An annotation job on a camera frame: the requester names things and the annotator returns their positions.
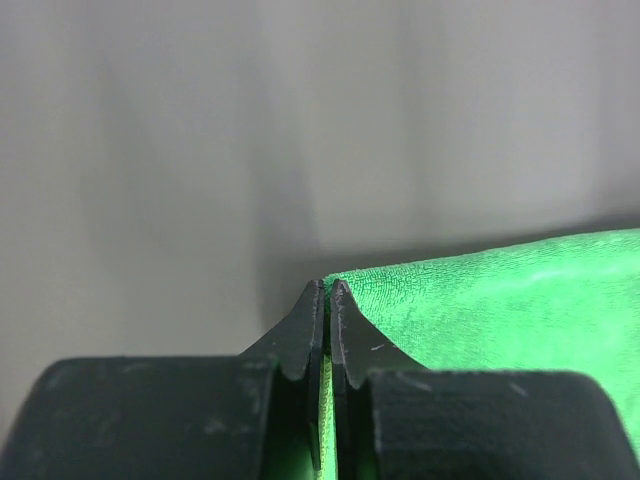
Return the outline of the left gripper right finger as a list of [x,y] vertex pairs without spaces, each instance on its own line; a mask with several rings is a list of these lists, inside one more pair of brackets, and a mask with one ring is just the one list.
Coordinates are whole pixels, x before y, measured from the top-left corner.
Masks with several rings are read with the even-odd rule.
[[639,462],[597,382],[567,371],[429,370],[330,296],[341,479],[635,479]]

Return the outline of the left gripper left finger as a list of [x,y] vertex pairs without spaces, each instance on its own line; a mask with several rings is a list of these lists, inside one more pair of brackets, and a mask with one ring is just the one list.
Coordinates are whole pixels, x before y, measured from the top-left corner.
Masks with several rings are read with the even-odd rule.
[[5,479],[311,479],[324,286],[238,355],[60,360],[1,450]]

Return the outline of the green microfiber towel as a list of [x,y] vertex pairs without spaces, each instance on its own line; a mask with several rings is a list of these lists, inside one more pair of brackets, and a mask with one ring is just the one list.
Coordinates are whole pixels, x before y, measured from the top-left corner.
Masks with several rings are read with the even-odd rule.
[[639,462],[639,232],[583,233],[324,279],[322,479],[337,475],[330,296],[429,370],[567,371],[594,379]]

